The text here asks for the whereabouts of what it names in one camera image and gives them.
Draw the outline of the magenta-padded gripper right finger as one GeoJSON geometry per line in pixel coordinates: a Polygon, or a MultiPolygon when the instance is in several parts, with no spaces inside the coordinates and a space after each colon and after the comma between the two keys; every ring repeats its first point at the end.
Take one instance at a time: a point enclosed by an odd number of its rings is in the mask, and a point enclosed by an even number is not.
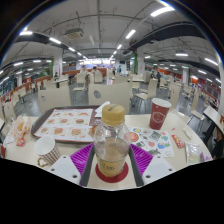
{"type": "Polygon", "coordinates": [[[129,157],[137,187],[150,184],[175,172],[163,157],[153,156],[133,144],[130,145],[129,157]]]}

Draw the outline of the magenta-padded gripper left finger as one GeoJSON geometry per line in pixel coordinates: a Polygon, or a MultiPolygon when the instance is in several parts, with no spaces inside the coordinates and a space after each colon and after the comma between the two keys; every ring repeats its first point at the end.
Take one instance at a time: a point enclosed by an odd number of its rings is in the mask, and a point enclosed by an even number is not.
{"type": "Polygon", "coordinates": [[[62,155],[49,168],[49,172],[74,184],[86,187],[90,178],[94,154],[94,146],[89,144],[71,156],[62,155]]]}

